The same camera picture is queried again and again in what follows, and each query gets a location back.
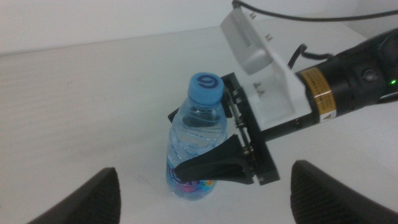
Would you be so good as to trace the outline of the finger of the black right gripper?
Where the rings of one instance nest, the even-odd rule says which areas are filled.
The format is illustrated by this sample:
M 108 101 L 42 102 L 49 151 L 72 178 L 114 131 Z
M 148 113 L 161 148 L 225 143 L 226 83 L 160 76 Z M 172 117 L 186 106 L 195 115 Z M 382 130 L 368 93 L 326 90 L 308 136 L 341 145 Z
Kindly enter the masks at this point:
M 247 185 L 254 183 L 249 162 L 236 134 L 214 149 L 179 164 L 175 174 L 183 182 L 223 180 Z
M 224 104 L 219 104 L 222 107 L 224 116 L 232 118 L 231 110 Z M 171 112 L 168 115 L 169 121 L 172 123 L 174 117 L 177 115 L 180 108 Z M 216 115 L 216 109 L 211 109 L 210 106 L 193 105 L 188 108 L 188 115 L 183 115 L 182 123 L 186 126 L 215 126 L 221 122 L 221 115 Z

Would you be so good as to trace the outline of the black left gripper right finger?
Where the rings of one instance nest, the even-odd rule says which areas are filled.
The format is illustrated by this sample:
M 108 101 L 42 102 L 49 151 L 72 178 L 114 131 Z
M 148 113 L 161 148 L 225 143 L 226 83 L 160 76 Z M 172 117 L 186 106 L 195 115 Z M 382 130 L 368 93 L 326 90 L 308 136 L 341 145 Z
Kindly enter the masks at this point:
M 397 212 L 305 160 L 292 166 L 290 191 L 290 207 L 296 223 L 397 224 Z

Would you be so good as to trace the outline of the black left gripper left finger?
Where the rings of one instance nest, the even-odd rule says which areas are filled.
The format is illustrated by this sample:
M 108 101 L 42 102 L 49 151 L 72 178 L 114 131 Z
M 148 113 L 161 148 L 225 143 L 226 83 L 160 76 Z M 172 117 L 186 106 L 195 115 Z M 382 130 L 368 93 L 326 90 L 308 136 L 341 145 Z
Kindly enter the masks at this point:
M 118 173 L 107 167 L 31 223 L 118 224 L 120 219 Z

